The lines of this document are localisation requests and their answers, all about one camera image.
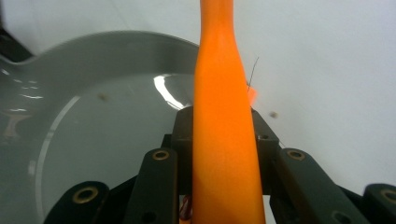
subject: thin wire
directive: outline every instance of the thin wire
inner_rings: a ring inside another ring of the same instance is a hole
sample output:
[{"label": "thin wire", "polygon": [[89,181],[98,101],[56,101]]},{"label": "thin wire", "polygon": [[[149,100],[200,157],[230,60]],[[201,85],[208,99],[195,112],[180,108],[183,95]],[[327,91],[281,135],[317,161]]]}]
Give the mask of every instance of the thin wire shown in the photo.
[{"label": "thin wire", "polygon": [[259,59],[260,59],[260,57],[257,57],[256,62],[253,65],[253,69],[251,70],[250,81],[248,82],[247,92],[250,90],[250,84],[251,84],[251,79],[253,79],[254,68],[256,67],[257,61]]}]

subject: white background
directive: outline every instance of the white background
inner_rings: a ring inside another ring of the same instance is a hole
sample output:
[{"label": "white background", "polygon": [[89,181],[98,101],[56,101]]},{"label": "white background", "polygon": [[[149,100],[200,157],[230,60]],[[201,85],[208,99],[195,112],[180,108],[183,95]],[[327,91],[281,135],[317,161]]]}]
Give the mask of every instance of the white background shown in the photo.
[{"label": "white background", "polygon": [[[396,2],[234,5],[247,79],[260,57],[254,107],[283,145],[310,153],[335,183],[357,193],[369,183],[396,185]],[[199,43],[198,0],[3,0],[3,11],[7,29],[34,54],[112,30]]]}]

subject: gray bowl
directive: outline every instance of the gray bowl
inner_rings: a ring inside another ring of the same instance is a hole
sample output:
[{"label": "gray bowl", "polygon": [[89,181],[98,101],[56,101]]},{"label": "gray bowl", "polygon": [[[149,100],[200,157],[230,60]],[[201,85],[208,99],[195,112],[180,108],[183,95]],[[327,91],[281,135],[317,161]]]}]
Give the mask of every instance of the gray bowl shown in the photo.
[{"label": "gray bowl", "polygon": [[168,35],[116,32],[0,59],[0,223],[41,223],[77,183],[114,188],[137,175],[192,105],[197,52]]}]

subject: orange rubber tube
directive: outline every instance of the orange rubber tube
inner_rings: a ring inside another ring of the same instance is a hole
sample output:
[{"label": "orange rubber tube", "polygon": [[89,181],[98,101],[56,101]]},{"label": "orange rubber tube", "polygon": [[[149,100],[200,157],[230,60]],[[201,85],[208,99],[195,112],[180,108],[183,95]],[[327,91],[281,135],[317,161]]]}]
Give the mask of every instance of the orange rubber tube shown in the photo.
[{"label": "orange rubber tube", "polygon": [[194,80],[192,223],[265,223],[233,0],[201,0]]}]

